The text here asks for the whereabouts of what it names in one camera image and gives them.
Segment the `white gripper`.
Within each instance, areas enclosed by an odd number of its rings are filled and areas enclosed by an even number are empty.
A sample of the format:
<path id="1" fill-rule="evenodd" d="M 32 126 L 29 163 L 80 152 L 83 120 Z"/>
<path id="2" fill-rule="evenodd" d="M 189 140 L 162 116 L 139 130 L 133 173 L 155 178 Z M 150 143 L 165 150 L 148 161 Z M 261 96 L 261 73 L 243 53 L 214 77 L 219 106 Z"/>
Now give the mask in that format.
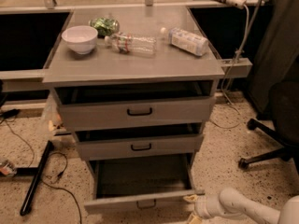
<path id="1" fill-rule="evenodd" d="M 211 219 L 221 215 L 221 204 L 217 195 L 187 195 L 183 199 L 187 203 L 195 203 L 194 211 L 199 216 L 190 214 L 187 224 L 202 224 L 202 219 Z"/>

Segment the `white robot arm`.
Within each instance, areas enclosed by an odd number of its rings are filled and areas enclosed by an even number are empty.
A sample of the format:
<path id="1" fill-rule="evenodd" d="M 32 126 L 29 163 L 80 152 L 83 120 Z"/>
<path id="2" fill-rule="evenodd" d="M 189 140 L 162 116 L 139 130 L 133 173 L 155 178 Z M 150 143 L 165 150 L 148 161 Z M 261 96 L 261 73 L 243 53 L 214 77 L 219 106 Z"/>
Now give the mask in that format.
<path id="1" fill-rule="evenodd" d="M 203 219 L 249 217 L 256 224 L 299 224 L 299 196 L 290 198 L 281 210 L 248 199 L 238 190 L 226 188 L 215 195 L 187 195 L 183 198 L 194 209 L 188 224 L 201 224 Z"/>

